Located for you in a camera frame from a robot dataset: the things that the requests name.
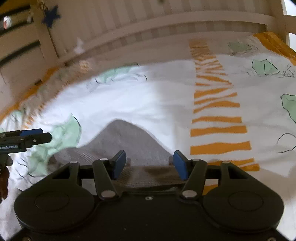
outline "bed sheet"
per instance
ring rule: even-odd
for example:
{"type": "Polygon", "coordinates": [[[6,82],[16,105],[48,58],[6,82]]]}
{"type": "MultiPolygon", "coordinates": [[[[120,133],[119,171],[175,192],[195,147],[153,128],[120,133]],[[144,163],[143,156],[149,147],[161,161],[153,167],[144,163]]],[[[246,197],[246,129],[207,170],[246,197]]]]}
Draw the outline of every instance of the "bed sheet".
{"type": "MultiPolygon", "coordinates": [[[[13,213],[17,190],[48,174],[50,156],[87,145],[120,119],[145,130],[170,154],[181,150],[188,158],[231,161],[248,171],[281,195],[285,212],[278,230],[294,239],[295,56],[267,32],[154,46],[51,70],[0,124],[2,131],[42,128],[53,135],[49,144],[12,155],[0,234],[7,239],[20,229],[13,213]],[[145,64],[165,55],[166,62],[145,64]],[[123,67],[88,77],[91,68],[112,65],[123,67]]],[[[206,190],[215,187],[207,183],[206,190]]]]}

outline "screw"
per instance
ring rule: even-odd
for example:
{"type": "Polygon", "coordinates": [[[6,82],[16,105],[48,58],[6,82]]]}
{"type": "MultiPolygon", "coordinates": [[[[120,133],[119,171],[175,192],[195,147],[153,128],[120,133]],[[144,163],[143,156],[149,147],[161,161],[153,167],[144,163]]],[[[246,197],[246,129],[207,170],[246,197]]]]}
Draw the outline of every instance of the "screw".
{"type": "Polygon", "coordinates": [[[151,196],[145,197],[145,200],[146,201],[152,201],[153,200],[153,197],[151,197],[151,196]]]}
{"type": "Polygon", "coordinates": [[[197,196],[197,193],[193,190],[186,190],[186,191],[182,192],[182,195],[185,198],[194,198],[197,196]]]}
{"type": "Polygon", "coordinates": [[[101,192],[103,198],[113,198],[116,196],[116,193],[111,190],[105,190],[101,192]]]}

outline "blue star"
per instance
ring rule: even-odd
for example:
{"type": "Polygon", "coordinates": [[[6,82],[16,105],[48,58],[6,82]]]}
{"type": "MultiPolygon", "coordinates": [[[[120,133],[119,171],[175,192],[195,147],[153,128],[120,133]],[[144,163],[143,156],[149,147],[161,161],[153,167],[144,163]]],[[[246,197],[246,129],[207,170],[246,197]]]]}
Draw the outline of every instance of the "blue star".
{"type": "Polygon", "coordinates": [[[45,23],[49,28],[52,28],[53,21],[55,19],[61,18],[61,16],[57,13],[58,5],[55,5],[52,10],[45,10],[45,17],[42,20],[42,23],[45,23]]]}

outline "human hand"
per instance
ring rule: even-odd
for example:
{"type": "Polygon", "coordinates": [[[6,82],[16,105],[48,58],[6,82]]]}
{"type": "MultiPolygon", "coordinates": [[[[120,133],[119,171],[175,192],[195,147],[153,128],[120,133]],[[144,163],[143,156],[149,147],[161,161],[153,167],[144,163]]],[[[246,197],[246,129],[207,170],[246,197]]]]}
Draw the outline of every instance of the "human hand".
{"type": "Polygon", "coordinates": [[[0,155],[0,203],[2,199],[6,199],[8,195],[9,170],[7,166],[12,166],[11,157],[7,154],[0,155]]]}

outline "gray cloth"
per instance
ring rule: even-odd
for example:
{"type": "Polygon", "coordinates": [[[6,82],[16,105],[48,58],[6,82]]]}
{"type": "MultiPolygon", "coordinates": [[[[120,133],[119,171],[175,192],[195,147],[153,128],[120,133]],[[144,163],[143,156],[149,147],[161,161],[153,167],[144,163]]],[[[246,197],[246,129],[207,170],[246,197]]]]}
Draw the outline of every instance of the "gray cloth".
{"type": "Polygon", "coordinates": [[[100,158],[112,158],[119,150],[125,150],[127,165],[116,185],[140,188],[183,183],[172,165],[172,155],[147,132],[123,120],[110,123],[88,145],[62,150],[54,157],[62,164],[90,165],[100,158]]]}

